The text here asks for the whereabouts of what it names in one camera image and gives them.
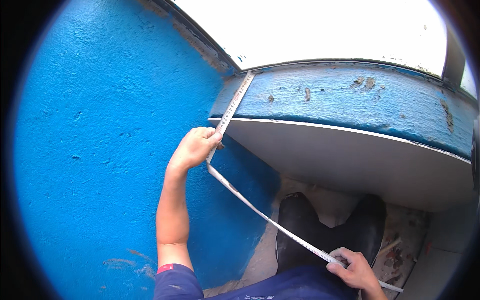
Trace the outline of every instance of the sleeve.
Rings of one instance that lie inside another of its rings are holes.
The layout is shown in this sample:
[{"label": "sleeve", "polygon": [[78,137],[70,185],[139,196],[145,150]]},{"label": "sleeve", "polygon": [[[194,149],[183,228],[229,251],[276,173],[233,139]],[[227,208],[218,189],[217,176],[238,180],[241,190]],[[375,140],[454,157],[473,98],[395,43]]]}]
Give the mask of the sleeve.
[{"label": "sleeve", "polygon": [[197,276],[181,264],[166,264],[155,275],[154,300],[197,300],[203,299],[204,292]]}]

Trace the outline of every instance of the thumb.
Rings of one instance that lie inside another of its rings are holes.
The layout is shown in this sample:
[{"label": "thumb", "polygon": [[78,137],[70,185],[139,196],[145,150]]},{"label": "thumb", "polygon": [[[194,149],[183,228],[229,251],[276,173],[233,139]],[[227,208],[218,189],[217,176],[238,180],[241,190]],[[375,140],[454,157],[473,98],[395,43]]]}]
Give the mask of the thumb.
[{"label": "thumb", "polygon": [[351,273],[349,270],[344,269],[340,264],[337,263],[329,263],[327,265],[327,270],[343,280],[345,280],[345,278],[349,276],[349,273]]},{"label": "thumb", "polygon": [[217,146],[218,143],[223,139],[223,135],[219,132],[215,132],[211,137],[208,138],[208,142],[212,146]]}]

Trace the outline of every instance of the red stripe on sleeve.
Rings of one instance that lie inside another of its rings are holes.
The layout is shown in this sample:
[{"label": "red stripe on sleeve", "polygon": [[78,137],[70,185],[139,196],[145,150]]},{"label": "red stripe on sleeve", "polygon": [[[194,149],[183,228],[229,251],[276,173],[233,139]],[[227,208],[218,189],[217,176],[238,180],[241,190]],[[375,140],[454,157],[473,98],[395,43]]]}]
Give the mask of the red stripe on sleeve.
[{"label": "red stripe on sleeve", "polygon": [[164,264],[163,266],[159,267],[157,274],[160,274],[167,270],[173,270],[173,264]]}]

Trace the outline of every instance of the dark blue shirt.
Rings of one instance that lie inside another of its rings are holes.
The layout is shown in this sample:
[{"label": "dark blue shirt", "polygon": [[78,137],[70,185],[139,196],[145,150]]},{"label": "dark blue shirt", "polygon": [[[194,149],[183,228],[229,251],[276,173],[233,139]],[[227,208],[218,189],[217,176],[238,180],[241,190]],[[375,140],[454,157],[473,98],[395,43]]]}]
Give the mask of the dark blue shirt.
[{"label": "dark blue shirt", "polygon": [[[212,300],[286,300],[356,299],[358,290],[349,288],[340,278],[325,268],[302,266],[248,287],[240,288],[209,299]],[[181,264],[170,264],[159,269],[155,276],[154,300],[197,300],[204,293],[197,277]]]}]

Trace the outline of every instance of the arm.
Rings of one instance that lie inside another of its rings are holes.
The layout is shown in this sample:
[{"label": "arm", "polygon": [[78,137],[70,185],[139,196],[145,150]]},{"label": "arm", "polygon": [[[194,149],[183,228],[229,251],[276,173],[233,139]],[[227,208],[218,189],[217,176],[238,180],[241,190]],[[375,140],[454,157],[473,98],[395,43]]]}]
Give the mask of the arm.
[{"label": "arm", "polygon": [[193,271],[187,249],[190,220],[185,202],[188,170],[201,164],[221,141],[214,128],[192,129],[181,141],[165,172],[156,212],[158,266],[182,264]]},{"label": "arm", "polygon": [[377,277],[361,252],[353,252],[346,248],[338,248],[330,256],[348,264],[344,269],[340,264],[329,263],[327,270],[340,277],[351,288],[361,289],[363,300],[385,300],[385,296]]}]

